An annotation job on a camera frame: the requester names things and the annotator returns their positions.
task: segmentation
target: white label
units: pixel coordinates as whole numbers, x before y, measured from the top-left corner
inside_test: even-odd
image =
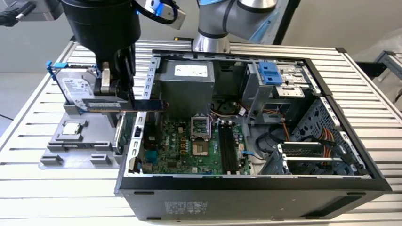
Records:
[[[240,110],[240,115],[245,116],[246,113],[246,109],[242,107],[242,109]]]
[[[119,103],[91,102],[89,105],[90,107],[121,107]]]
[[[94,92],[90,83],[86,79],[63,79],[65,86],[71,97],[79,97],[81,99],[94,99]]]
[[[165,201],[168,214],[206,214],[208,201]]]
[[[70,100],[74,101],[74,104],[78,107],[87,110],[83,99],[95,99],[89,81],[86,79],[65,78],[63,83],[67,89]]]
[[[209,67],[206,65],[177,65],[177,76],[209,77]]]

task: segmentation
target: blue tab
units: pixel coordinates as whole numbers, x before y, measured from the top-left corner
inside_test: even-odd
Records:
[[[58,63],[54,64],[54,68],[67,68],[67,67],[69,67],[69,63],[58,62]]]
[[[274,62],[260,62],[258,71],[266,85],[282,85],[282,76]]]
[[[242,154],[246,154],[246,155],[254,155],[254,152],[242,150]]]
[[[164,3],[160,3],[158,7],[157,7],[157,12],[156,12],[156,15],[161,16],[162,15],[162,12],[164,12]]]
[[[210,5],[226,0],[200,0],[201,6]]]
[[[54,69],[53,69],[53,62],[50,60],[46,62],[46,70],[49,71],[54,81],[57,81],[57,75],[55,75]]]

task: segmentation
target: aluminum extrusion table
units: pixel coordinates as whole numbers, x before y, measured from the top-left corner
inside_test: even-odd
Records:
[[[192,43],[137,43],[137,96],[142,94],[153,49],[190,51]],[[332,220],[139,222],[126,199],[114,195],[117,169],[38,168],[65,113],[65,97],[47,75],[0,138],[0,225],[402,225],[402,115],[349,54],[336,48],[238,43],[232,44],[232,51],[312,58],[395,192]],[[70,42],[58,61],[93,65],[95,55]]]

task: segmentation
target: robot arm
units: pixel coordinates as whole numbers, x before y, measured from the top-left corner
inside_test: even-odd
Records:
[[[99,76],[94,86],[95,99],[85,101],[85,110],[146,111],[148,103],[142,103],[141,108],[135,106],[133,92],[135,42],[141,37],[138,12],[160,23],[173,24],[180,8],[176,2],[161,1],[173,9],[172,19],[154,15],[135,0],[38,0],[34,4],[15,0],[6,2],[10,7],[0,15],[6,26],[14,26],[23,17],[27,21],[55,20],[65,10],[74,36],[97,58]]]
[[[176,2],[149,0],[146,10],[135,0],[5,1],[10,7],[0,14],[0,24],[6,26],[14,26],[21,20],[55,20],[65,11],[77,40],[97,57],[95,99],[85,101],[87,106],[93,105],[85,110],[148,111],[144,103],[137,108],[133,92],[135,42],[141,37],[138,14],[181,28],[185,14]],[[200,5],[200,35],[193,44],[198,52],[230,53],[229,34],[261,42],[278,18],[277,0],[200,0]]]
[[[261,43],[280,16],[277,0],[201,0],[193,51],[230,53],[228,35]]]

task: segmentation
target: cable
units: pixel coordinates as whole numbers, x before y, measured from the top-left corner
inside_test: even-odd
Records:
[[[218,113],[217,110],[213,110],[213,109],[212,109],[212,112],[213,112],[217,116],[220,116],[220,117],[222,117],[222,118],[229,118],[229,117],[238,116],[237,114],[222,114],[222,113]]]
[[[332,141],[336,141],[334,139],[334,134],[332,133],[332,131],[329,130],[329,133],[332,135]]]
[[[246,154],[246,155],[250,155],[250,156],[254,156],[257,159],[260,159],[260,160],[266,160],[266,159],[264,159],[264,158],[261,158],[261,157],[258,157],[256,154]]]
[[[284,126],[284,131],[285,131],[285,139],[286,139],[286,141],[290,141],[289,132],[288,132],[286,124],[285,124],[285,114],[282,114],[281,121],[282,121],[282,126]]]
[[[9,119],[9,120],[13,120],[13,121],[14,121],[14,119],[13,119],[13,118],[7,117],[7,116],[6,116],[6,115],[3,115],[3,114],[0,114],[0,117],[3,117],[5,119]]]
[[[240,105],[242,108],[245,108],[248,111],[250,111],[250,108],[245,107],[245,106],[241,104],[241,102],[238,102],[238,105]],[[266,113],[270,113],[270,114],[278,114],[277,111],[273,111],[273,110],[270,110],[270,109],[265,109],[264,111],[265,111]]]
[[[177,5],[176,1],[173,0],[165,0],[165,1],[161,1],[161,4],[164,4],[164,2],[168,2],[168,4],[172,6],[172,9],[174,10],[174,18],[172,20],[169,19],[165,19],[162,17],[160,17],[158,15],[156,15],[154,13],[152,13],[149,10],[146,10],[142,5],[135,1],[133,0],[131,1],[131,4],[134,6],[134,9],[142,13],[142,15],[145,15],[146,17],[149,17],[152,20],[157,21],[158,23],[161,24],[166,24],[166,25],[170,25],[173,24],[177,19],[178,19],[178,9],[180,9],[180,6]]]

